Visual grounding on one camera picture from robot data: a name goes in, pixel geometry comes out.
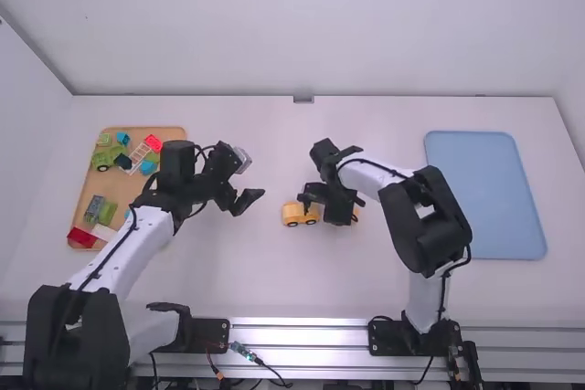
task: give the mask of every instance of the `red toy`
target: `red toy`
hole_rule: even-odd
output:
[[[163,143],[153,134],[146,136],[146,138],[144,138],[144,143],[150,146],[150,148],[157,154],[159,154],[163,148]]]
[[[67,239],[77,242],[81,244],[85,248],[92,248],[95,241],[98,240],[97,237],[94,235],[81,230],[80,228],[73,227],[69,234],[67,235]]]

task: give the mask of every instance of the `yellow toy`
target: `yellow toy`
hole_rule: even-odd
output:
[[[295,227],[301,223],[310,226],[319,221],[319,219],[319,207],[315,203],[311,203],[306,215],[304,214],[303,203],[298,201],[285,203],[282,207],[282,222],[288,227]]]

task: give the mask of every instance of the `blue tray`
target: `blue tray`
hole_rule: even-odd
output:
[[[537,208],[514,138],[504,132],[429,132],[427,161],[438,167],[473,231],[474,258],[543,258]]]

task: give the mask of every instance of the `black mounting bracket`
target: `black mounting bracket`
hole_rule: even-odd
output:
[[[229,348],[229,327],[227,319],[196,319],[185,322],[190,330],[189,341],[180,349],[172,345],[160,347],[155,352],[180,353],[226,353]]]
[[[367,347],[373,356],[459,356],[463,340],[459,323],[441,320],[419,334],[408,321],[373,320],[367,325]]]

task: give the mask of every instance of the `wire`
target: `wire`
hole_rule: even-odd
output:
[[[201,148],[199,145],[195,145],[195,147],[197,149],[197,154],[195,154],[195,161],[197,161],[197,157],[199,155],[203,155],[203,161],[206,163],[207,162],[207,156],[205,155],[204,151],[211,150],[211,149],[215,148],[216,145],[208,145],[205,148]]]
[[[287,382],[285,382],[284,379],[282,379],[281,374],[279,374],[278,372],[276,372],[272,367],[270,367],[269,365],[267,365],[266,363],[264,363],[262,360],[256,361],[255,363],[261,365],[262,367],[264,367],[264,368],[266,368],[268,370],[270,370],[271,372],[273,372],[278,377],[278,379],[280,380],[280,382],[274,381],[273,379],[269,379],[269,381],[271,383],[273,383],[274,385],[277,385],[279,387],[284,387],[284,388],[291,388],[293,386],[293,383],[287,383]]]
[[[398,172],[396,169],[388,168],[387,166],[384,166],[383,164],[372,162],[371,160],[368,160],[368,159],[349,159],[346,162],[341,163],[341,165],[337,168],[337,171],[335,172],[335,174],[337,175],[337,180],[339,181],[339,184],[342,185],[342,187],[345,188],[346,190],[349,190],[349,189],[347,189],[341,183],[341,180],[339,178],[339,171],[341,171],[343,169],[343,167],[346,166],[348,163],[367,163],[367,164],[370,164],[378,169],[382,169],[395,177],[399,177],[402,180],[409,180],[409,177],[407,175]],[[421,182],[419,182],[415,178],[411,179],[411,181],[414,182],[414,184],[419,187],[420,191],[422,193],[424,193],[433,203],[437,202],[435,197],[432,195],[431,191],[429,191],[427,189],[427,186],[425,186],[424,184],[422,184]]]
[[[158,172],[151,174],[150,177],[144,182],[143,192],[146,192],[150,189],[150,186],[153,185],[154,179],[158,176]]]
[[[57,346],[59,345],[59,338],[63,334],[63,330],[65,329],[65,325],[67,324],[67,320],[69,318],[69,315],[71,314],[71,311],[73,310],[73,307],[75,306],[75,303],[77,302],[77,299],[79,298],[80,293],[83,291],[83,289],[85,287],[88,286],[88,284],[93,279],[97,278],[101,269],[103,269],[103,267],[112,258],[113,254],[118,250],[118,248],[120,248],[120,246],[124,243],[124,241],[128,238],[128,236],[130,236],[130,234],[136,229],[136,210],[134,209],[134,206],[132,204],[128,205],[128,207],[130,207],[130,211],[132,212],[132,218],[133,218],[132,224],[130,225],[130,227],[128,228],[126,233],[120,238],[120,240],[112,248],[112,250],[110,250],[110,252],[106,255],[106,257],[95,268],[95,270],[92,271],[90,273],[90,275],[83,282],[81,282],[81,285],[75,291],[73,291],[71,299],[69,300],[69,304],[67,305],[67,308],[63,312],[63,317],[61,318],[61,321],[59,322],[57,333],[55,334],[55,339],[53,340],[53,343],[51,345],[49,357],[52,358],[55,355],[55,352],[57,351]]]
[[[422,372],[422,376],[420,377],[420,379],[418,381],[410,381],[410,383],[412,385],[419,385],[420,383],[422,383],[422,381],[424,381],[424,378],[427,377],[427,373],[429,372],[429,369],[431,368],[431,364],[432,364],[432,360],[434,360],[435,357],[432,356],[429,360],[429,362],[427,363],[427,366],[424,368],[424,372]]]
[[[378,169],[382,169],[382,170],[386,171],[387,173],[394,175],[395,177],[400,177],[403,180],[408,179],[408,177],[405,174],[399,173],[396,169],[388,168],[388,167],[384,166],[383,164],[372,162],[371,160],[368,160],[368,159],[349,159],[349,160],[341,163],[341,165],[337,168],[337,176],[339,176],[339,171],[341,171],[344,166],[346,166],[348,163],[354,163],[354,162],[371,164],[372,166],[375,166]]]
[[[153,388],[155,388],[156,390],[158,390],[158,385],[159,385],[160,381],[158,380],[158,372],[156,371],[156,360],[154,359],[154,355],[153,355],[152,352],[150,352],[149,355],[150,355],[150,360],[153,362],[153,375],[154,375],[154,386],[153,386]]]
[[[442,319],[442,314],[445,312],[445,296],[447,294],[447,279],[451,276],[451,273],[455,270],[458,269],[459,267],[463,267],[464,265],[469,264],[472,261],[472,248],[469,244],[467,244],[465,246],[465,249],[467,250],[467,258],[463,261],[463,262],[459,262],[455,265],[453,265],[452,267],[449,267],[448,269],[445,270],[444,273],[442,273],[441,276],[441,304],[439,306],[439,310],[437,311],[438,317],[437,317],[437,322],[441,321]],[[429,360],[429,362],[427,363],[427,366],[424,368],[424,371],[422,372],[422,376],[420,377],[420,379],[418,381],[413,381],[411,382],[413,385],[419,385],[420,383],[422,383],[424,381],[424,378],[427,376],[427,373],[429,372],[429,369],[431,368],[431,364],[432,361],[435,359],[434,356],[432,356]]]
[[[193,216],[200,213],[203,209],[205,209],[205,206],[207,206],[207,201],[204,201],[203,204],[199,207],[199,209],[196,210],[195,212],[193,212],[192,214],[190,214],[186,219],[192,218]]]
[[[261,380],[261,379],[260,379],[260,380],[258,380],[258,382],[257,382],[255,385],[253,385],[252,387],[250,387],[250,390],[256,390],[256,387],[258,387],[258,385],[260,385],[260,383],[261,383],[262,381],[263,381],[263,380]]]

